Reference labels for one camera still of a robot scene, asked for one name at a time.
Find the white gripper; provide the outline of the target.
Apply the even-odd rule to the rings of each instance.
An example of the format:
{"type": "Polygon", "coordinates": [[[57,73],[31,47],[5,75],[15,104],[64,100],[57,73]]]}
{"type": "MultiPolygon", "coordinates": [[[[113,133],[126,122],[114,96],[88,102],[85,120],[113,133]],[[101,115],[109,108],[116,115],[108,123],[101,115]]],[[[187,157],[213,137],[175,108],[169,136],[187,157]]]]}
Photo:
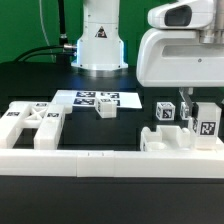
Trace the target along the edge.
{"type": "Polygon", "coordinates": [[[192,116],[192,87],[224,86],[224,45],[201,44],[197,31],[152,28],[142,37],[137,80],[144,87],[180,87],[192,116]]]}

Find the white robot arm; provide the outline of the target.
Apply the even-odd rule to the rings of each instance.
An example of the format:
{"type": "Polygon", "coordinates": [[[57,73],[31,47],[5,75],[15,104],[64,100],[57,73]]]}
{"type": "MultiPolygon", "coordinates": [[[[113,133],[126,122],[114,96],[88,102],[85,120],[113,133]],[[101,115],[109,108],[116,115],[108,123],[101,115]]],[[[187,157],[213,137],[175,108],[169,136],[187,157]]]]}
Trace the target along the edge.
{"type": "MultiPolygon", "coordinates": [[[[124,69],[118,34],[120,0],[84,0],[83,34],[73,66],[124,69]]],[[[137,80],[144,87],[178,87],[185,102],[193,87],[224,86],[224,0],[175,0],[151,9],[151,28],[137,57],[137,80]]]]}

